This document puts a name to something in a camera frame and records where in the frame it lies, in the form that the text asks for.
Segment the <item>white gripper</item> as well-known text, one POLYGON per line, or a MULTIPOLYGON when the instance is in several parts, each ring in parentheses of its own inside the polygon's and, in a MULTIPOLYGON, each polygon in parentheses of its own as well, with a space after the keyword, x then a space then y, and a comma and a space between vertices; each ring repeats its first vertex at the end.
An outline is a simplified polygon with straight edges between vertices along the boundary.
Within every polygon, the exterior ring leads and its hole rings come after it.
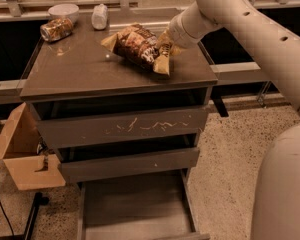
POLYGON ((175 16, 157 39, 156 47, 170 47, 170 55, 180 55, 182 48, 196 45, 210 31, 210 21, 201 14, 182 12, 175 16))

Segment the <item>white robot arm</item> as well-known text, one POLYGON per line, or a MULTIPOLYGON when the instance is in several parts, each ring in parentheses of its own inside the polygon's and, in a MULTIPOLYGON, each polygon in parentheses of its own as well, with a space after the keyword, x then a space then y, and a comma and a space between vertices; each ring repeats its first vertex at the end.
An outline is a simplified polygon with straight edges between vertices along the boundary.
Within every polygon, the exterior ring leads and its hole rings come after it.
MULTIPOLYGON (((195 0, 159 37, 170 53, 226 28, 300 116, 300 37, 249 0, 195 0)), ((261 163, 251 240, 300 240, 300 124, 280 134, 261 163)))

